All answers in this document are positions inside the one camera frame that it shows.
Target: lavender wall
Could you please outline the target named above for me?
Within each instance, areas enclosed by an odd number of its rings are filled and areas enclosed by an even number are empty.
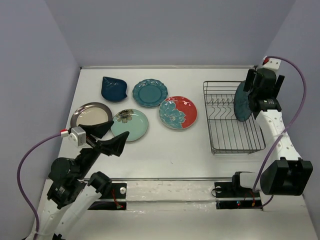
[[[18,164],[66,126],[80,69],[43,0],[1,0],[0,36],[0,239],[19,240],[34,216],[17,186]],[[46,143],[22,167],[36,206],[60,142]]]
[[[307,96],[304,109],[289,134],[301,156],[313,164],[313,174],[304,195],[313,225],[320,237],[319,12],[320,1],[297,0],[266,53],[292,60],[301,68],[306,78]],[[282,63],[280,70],[280,74],[284,74],[286,78],[278,99],[283,109],[284,121],[288,123],[300,104],[303,86],[292,67]]]
[[[249,65],[295,0],[45,0],[80,66]]]

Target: wire dish rack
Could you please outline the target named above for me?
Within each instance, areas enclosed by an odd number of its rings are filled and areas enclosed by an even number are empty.
[[[213,154],[250,154],[266,147],[262,131],[251,115],[236,119],[234,99],[241,81],[205,81],[203,94]]]

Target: floral pattern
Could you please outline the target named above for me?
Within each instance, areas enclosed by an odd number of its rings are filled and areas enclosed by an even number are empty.
[[[166,101],[159,108],[160,119],[169,127],[174,129],[182,129],[185,122],[185,113],[176,109],[174,101]]]
[[[132,114],[134,114],[132,109],[126,109],[118,112],[115,117],[118,122],[122,121],[123,124],[126,124],[128,121],[132,120]]]

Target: wire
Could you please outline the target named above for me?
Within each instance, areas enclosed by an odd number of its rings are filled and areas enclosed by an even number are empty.
[[[252,206],[252,207],[240,207],[240,209],[262,209],[263,207],[267,206],[272,199],[274,199],[274,196],[271,195],[271,197],[269,198],[268,201],[266,201],[266,203],[262,204],[261,206]]]
[[[215,197],[215,198],[216,198],[217,196],[213,194],[213,192],[214,192],[214,191],[216,191],[216,189],[215,189],[215,188],[214,188],[214,189],[212,189],[212,191],[211,191],[211,195],[212,195],[213,197]]]
[[[61,133],[57,133],[55,135],[52,135],[44,140],[42,140],[41,142],[37,143],[36,145],[34,145],[32,148],[30,148],[29,151],[26,152],[26,154],[23,156],[23,158],[21,159],[20,163],[19,163],[19,166],[18,166],[18,169],[16,171],[16,181],[18,183],[18,187],[19,187],[19,190],[24,198],[24,200],[26,201],[26,203],[29,205],[29,207],[31,208],[33,214],[34,214],[34,217],[35,217],[35,235],[33,237],[33,240],[36,240],[37,239],[37,232],[39,231],[39,216],[38,216],[38,213],[37,213],[37,210],[35,209],[35,207],[32,205],[31,201],[29,200],[29,198],[27,197],[23,187],[22,187],[22,184],[21,184],[21,168],[22,168],[22,165],[24,164],[24,161],[26,160],[26,158],[28,157],[28,155],[33,151],[35,150],[37,147],[39,147],[41,144],[44,144],[45,142],[51,140],[51,139],[54,139],[56,137],[60,137],[61,136]]]
[[[105,204],[106,204],[105,201],[94,202],[94,203],[88,208],[88,210],[92,210],[92,209],[94,209],[94,208],[97,207],[97,206],[105,205]]]
[[[115,205],[116,205],[116,208],[117,208],[117,209],[123,208],[123,206],[121,206],[121,205],[118,203],[117,199],[116,199],[116,194],[115,194],[115,189],[114,189],[114,188],[111,190],[111,194],[112,194],[114,203],[115,203]]]
[[[302,84],[303,84],[303,95],[302,95],[300,106],[299,106],[298,110],[296,111],[295,115],[293,116],[292,120],[289,122],[289,124],[282,131],[282,134],[284,134],[284,133],[286,133],[288,131],[288,129],[292,126],[292,124],[296,121],[297,117],[299,116],[299,114],[300,114],[300,112],[301,112],[301,110],[302,110],[302,108],[303,108],[303,106],[305,104],[306,95],[307,95],[307,83],[306,83],[306,79],[305,79],[303,73],[301,72],[301,70],[292,61],[290,61],[290,60],[288,60],[286,58],[280,57],[280,56],[267,56],[266,58],[279,59],[279,60],[285,61],[288,64],[290,64],[291,66],[293,66],[297,70],[297,72],[299,73],[299,75],[301,77],[301,80],[302,80]],[[278,138],[275,140],[275,142],[271,146],[270,150],[268,151],[267,155],[265,156],[265,158],[264,158],[264,160],[262,162],[262,165],[260,167],[260,170],[258,172],[258,175],[256,176],[256,179],[255,179],[254,184],[253,184],[253,188],[252,188],[253,192],[256,192],[256,187],[257,187],[258,181],[259,181],[259,179],[260,179],[260,177],[262,175],[262,172],[263,172],[263,170],[265,168],[265,165],[266,165],[271,153],[276,148],[276,145],[280,142],[281,138],[283,137],[282,134],[278,136]],[[263,208],[264,206],[269,204],[273,198],[274,198],[274,196],[272,195],[271,198],[265,204],[263,204],[262,206],[259,206],[259,208]]]
[[[255,199],[255,195],[252,191],[249,191],[249,193],[251,194],[253,200],[252,200],[252,203],[253,203],[253,206],[256,204],[256,199]],[[243,202],[246,200],[247,198],[247,193],[244,194],[244,199],[242,200]]]

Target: white table surface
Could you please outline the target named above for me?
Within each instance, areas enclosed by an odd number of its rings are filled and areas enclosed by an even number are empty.
[[[80,106],[90,102],[106,104],[115,115],[124,109],[137,109],[148,118],[149,128],[141,139],[126,144],[120,157],[101,155],[92,173],[102,171],[110,178],[219,178],[232,177],[236,171],[256,171],[260,162],[250,155],[211,153],[206,110],[204,81],[242,81],[249,67],[209,69],[82,69],[75,90],[70,118]],[[127,82],[128,97],[119,103],[101,96],[102,78],[112,77]],[[158,108],[139,106],[132,98],[134,86],[144,79],[157,79],[168,88],[169,96],[184,96],[194,102],[198,116],[196,123],[186,130],[172,130],[158,117]],[[110,139],[112,133],[104,137]],[[67,138],[62,140],[59,157],[74,158],[79,153]]]
[[[46,180],[40,214],[52,184]],[[217,210],[212,181],[128,181],[127,210],[87,210],[67,240],[317,240],[302,197]]]

